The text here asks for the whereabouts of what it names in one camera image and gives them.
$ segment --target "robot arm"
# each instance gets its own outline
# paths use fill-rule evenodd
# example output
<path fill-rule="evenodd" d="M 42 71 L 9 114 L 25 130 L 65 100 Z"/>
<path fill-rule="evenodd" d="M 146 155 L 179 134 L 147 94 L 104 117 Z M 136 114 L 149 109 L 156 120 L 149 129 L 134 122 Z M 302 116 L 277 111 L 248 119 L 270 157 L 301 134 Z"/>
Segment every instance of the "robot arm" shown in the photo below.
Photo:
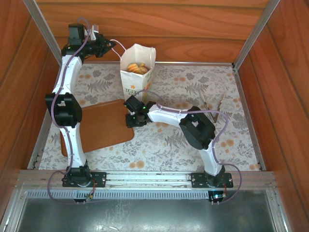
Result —
<path fill-rule="evenodd" d="M 206 182 L 215 187 L 225 182 L 225 168 L 215 161 L 212 153 L 215 126 L 204 113 L 183 113 L 184 111 L 199 111 L 198 107 L 193 106 L 191 109 L 181 110 L 181 114 L 174 113 L 177 112 L 176 109 L 164 107 L 165 110 L 162 110 L 153 101 L 145 105 L 134 96 L 127 99 L 125 106 L 131 112 L 126 115 L 126 124 L 129 128 L 141 127 L 147 122 L 163 122 L 181 128 L 188 143 L 200 151 L 205 167 L 203 178 L 207 179 Z"/>
<path fill-rule="evenodd" d="M 66 131 L 69 131 L 72 141 L 72 152 L 74 154 L 72 168 L 79 168 L 84 167 L 87 163 L 86 157 L 82 149 L 81 137 L 79 132 L 80 122 L 82 120 L 82 109 L 78 104 L 77 100 L 72 95 L 73 89 L 76 84 L 77 74 L 81 69 L 85 58 L 93 55 L 98 58 L 102 57 L 116 44 L 112 41 L 105 39 L 103 35 L 99 34 L 97 26 L 92 26 L 92 29 L 90 31 L 91 40 L 88 41 L 82 48 L 82 50 L 70 61 L 65 76 L 63 76 L 63 72 L 68 60 L 82 46 L 83 41 L 85 40 L 85 34 L 88 33 L 87 30 L 84 30 L 83 24 L 70 24 L 69 31 L 70 36 L 68 39 L 68 44 L 65 45 L 61 50 L 62 66 L 59 79 L 53 90 L 53 93 L 47 94 L 45 96 L 45 101 L 49 113 L 51 113 L 52 101 L 55 97 L 55 94 L 61 88 L 60 94 L 56 100 L 56 104 L 54 107 L 54 116 L 56 123 L 62 127 L 60 128 L 60 131 L 63 135 L 68 154 L 70 154 L 71 151 Z M 70 165 L 70 159 L 71 157 L 68 156 L 68 165 Z"/>

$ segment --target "wooden wall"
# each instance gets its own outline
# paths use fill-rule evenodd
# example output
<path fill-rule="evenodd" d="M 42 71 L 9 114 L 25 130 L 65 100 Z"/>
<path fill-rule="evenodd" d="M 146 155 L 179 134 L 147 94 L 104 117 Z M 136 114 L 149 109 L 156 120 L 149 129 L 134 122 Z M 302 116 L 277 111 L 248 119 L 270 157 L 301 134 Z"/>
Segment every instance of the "wooden wall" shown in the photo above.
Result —
<path fill-rule="evenodd" d="M 0 220 L 20 169 L 27 168 L 59 65 L 21 0 L 0 14 Z"/>
<path fill-rule="evenodd" d="M 309 228 L 309 4 L 281 0 L 239 70 L 293 231 Z"/>
<path fill-rule="evenodd" d="M 85 17 L 125 47 L 157 49 L 158 61 L 235 61 L 268 0 L 37 0 L 56 40 Z M 116 50 L 123 53 L 120 46 Z M 101 60 L 118 60 L 114 52 Z"/>

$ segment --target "floral tablecloth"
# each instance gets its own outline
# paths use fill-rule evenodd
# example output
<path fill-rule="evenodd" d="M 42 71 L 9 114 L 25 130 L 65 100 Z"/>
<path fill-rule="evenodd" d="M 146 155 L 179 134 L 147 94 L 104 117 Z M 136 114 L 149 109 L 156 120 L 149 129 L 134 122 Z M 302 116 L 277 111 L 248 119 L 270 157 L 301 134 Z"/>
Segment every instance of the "floral tablecloth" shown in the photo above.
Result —
<path fill-rule="evenodd" d="M 204 108 L 198 90 L 202 89 L 209 107 L 217 109 L 224 93 L 221 111 L 230 118 L 226 132 L 216 145 L 219 160 L 237 165 L 242 171 L 258 170 L 256 156 L 231 67 L 155 67 L 151 90 L 163 98 L 162 104 L 177 109 Z M 119 65 L 84 64 L 74 96 L 82 107 L 123 99 Z M 160 102 L 149 94 L 149 101 Z M 219 116 L 216 134 L 225 120 Z M 51 125 L 39 169 L 65 169 L 59 129 Z M 133 140 L 86 153 L 91 170 L 106 171 L 202 171 L 199 151 L 189 146 L 181 130 L 164 123 L 148 123 L 134 129 Z"/>

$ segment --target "white paper bag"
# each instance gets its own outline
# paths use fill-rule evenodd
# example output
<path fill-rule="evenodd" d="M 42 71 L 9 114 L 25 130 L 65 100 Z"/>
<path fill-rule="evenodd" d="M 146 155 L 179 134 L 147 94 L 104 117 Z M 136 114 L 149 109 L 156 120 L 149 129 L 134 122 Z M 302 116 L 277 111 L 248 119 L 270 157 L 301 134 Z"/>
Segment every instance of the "white paper bag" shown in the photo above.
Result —
<path fill-rule="evenodd" d="M 146 74 L 141 75 L 137 73 L 127 72 L 129 64 L 144 63 L 149 70 Z M 124 90 L 125 100 L 134 95 L 137 91 L 142 89 L 149 89 L 153 80 L 153 70 L 155 67 L 155 48 L 144 47 L 139 44 L 134 44 L 127 49 L 120 60 L 120 76 L 122 87 Z M 146 102 L 147 93 L 140 93 L 136 98 L 140 101 Z"/>

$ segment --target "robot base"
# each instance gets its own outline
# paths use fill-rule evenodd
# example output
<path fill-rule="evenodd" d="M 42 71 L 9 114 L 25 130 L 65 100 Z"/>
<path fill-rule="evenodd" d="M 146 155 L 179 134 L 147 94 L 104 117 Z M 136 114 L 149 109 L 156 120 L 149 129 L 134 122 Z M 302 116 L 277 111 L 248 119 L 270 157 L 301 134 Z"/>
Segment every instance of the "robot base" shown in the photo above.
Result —
<path fill-rule="evenodd" d="M 192 188 L 224 188 L 224 184 L 227 188 L 232 188 L 233 179 L 231 173 L 223 173 L 220 180 L 215 183 L 206 172 L 203 173 L 191 173 Z"/>
<path fill-rule="evenodd" d="M 93 187 L 104 188 L 106 183 L 105 172 L 91 172 L 88 165 L 79 168 L 71 168 L 68 174 L 62 178 L 62 187 Z"/>

